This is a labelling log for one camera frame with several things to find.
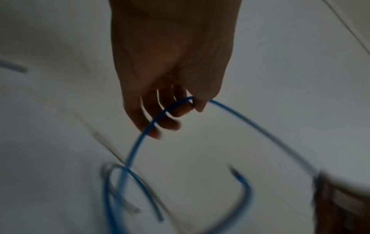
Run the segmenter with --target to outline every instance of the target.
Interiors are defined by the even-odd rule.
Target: brown object
[[[370,234],[370,192],[333,181],[315,181],[315,234]]]

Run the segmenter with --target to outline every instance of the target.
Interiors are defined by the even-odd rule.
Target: dark brown object
[[[370,234],[370,192],[321,174],[315,181],[316,234]]]

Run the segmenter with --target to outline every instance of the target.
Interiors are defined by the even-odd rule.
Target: skin
[[[111,0],[113,59],[124,109],[143,131],[176,100],[194,96],[170,114],[181,117],[220,91],[232,53],[240,0]],[[158,125],[178,130],[165,117]],[[160,131],[149,136],[159,139]]]

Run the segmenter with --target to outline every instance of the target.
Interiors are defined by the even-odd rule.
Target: white tile floor
[[[0,71],[0,231],[104,233],[99,167],[113,157],[73,114],[123,155],[138,135],[121,107],[108,4],[2,6],[0,55],[30,71]],[[370,179],[370,57],[321,1],[244,1],[234,48],[217,100],[316,167]],[[233,204],[240,188],[232,164],[250,179],[255,201],[230,233],[312,233],[310,179],[276,147],[215,107],[182,123],[163,141],[148,139],[135,168],[184,225],[202,230]],[[132,233],[174,233],[156,223],[135,186],[128,198],[143,209],[129,218]]]

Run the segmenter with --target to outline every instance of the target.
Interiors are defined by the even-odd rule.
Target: cable
[[[136,153],[137,153],[141,143],[143,142],[144,137],[153,129],[155,123],[158,122],[160,119],[162,119],[166,115],[167,112],[175,109],[179,105],[191,100],[192,98],[193,97],[184,98],[184,99],[179,100],[176,103],[172,104],[170,107],[164,109],[156,118],[154,118],[152,120],[150,125],[138,137],[138,139],[136,140],[135,144],[133,145],[133,147],[132,147],[132,149],[131,149],[128,157],[127,157],[126,166],[123,168],[120,179],[119,179],[119,182],[118,182],[117,191],[120,192],[120,194],[119,194],[120,197],[123,197],[124,187],[127,183],[127,175],[130,173],[130,168],[133,164],[133,160],[135,159]],[[263,134],[266,138],[271,140],[274,144],[276,144],[284,152],[286,152],[288,154],[288,156],[290,156],[299,166],[301,166],[301,168],[307,174],[309,174],[310,176],[312,176],[314,178],[317,176],[317,174],[318,174],[317,170],[309,162],[307,162],[300,154],[298,154],[292,148],[290,148],[288,145],[283,143],[279,138],[272,135],[267,130],[263,129],[258,124],[256,124],[252,120],[248,119],[247,117],[241,115],[240,113],[236,112],[235,110],[233,110],[233,109],[231,109],[231,108],[229,108],[229,107],[227,107],[227,106],[225,106],[225,105],[223,105],[223,104],[221,104],[217,101],[214,101],[214,100],[211,100],[210,102],[212,104],[215,104],[218,107],[221,107],[222,109],[226,110],[230,114],[238,117],[239,119],[241,119],[242,121],[244,121],[245,123],[247,123],[248,125],[253,127],[255,130],[257,130],[258,132]],[[233,175],[236,178],[238,178],[237,176],[242,177],[238,172],[237,172],[237,175],[235,175],[235,172],[233,173]],[[109,177],[110,177],[110,173],[106,177],[106,181],[104,183],[104,204],[106,206],[106,215],[107,215],[107,219],[108,219],[108,222],[109,222],[109,226],[111,228],[111,233],[112,234],[127,234],[127,231],[125,230],[124,225],[122,225],[120,222],[117,222],[117,221],[122,220],[122,213],[120,211],[119,201],[116,200],[115,203],[114,203],[114,205],[115,205],[115,212],[114,213],[113,213],[113,211],[110,207],[109,191],[108,191],[109,190],[109,180],[108,180]],[[247,183],[242,183],[242,185],[244,186],[245,193],[246,194],[250,193],[250,188],[248,188],[248,184]],[[224,230],[226,227],[229,227],[230,226],[229,224],[233,223],[239,217],[239,215],[234,215],[234,213],[237,211],[236,212],[237,214],[241,214],[243,211],[245,211],[245,209],[247,207],[247,204],[248,204],[248,202],[239,204],[240,209],[235,209],[220,224],[216,225],[215,229],[212,230],[213,232],[206,232],[206,233],[212,233],[212,234],[219,233],[220,231]]]

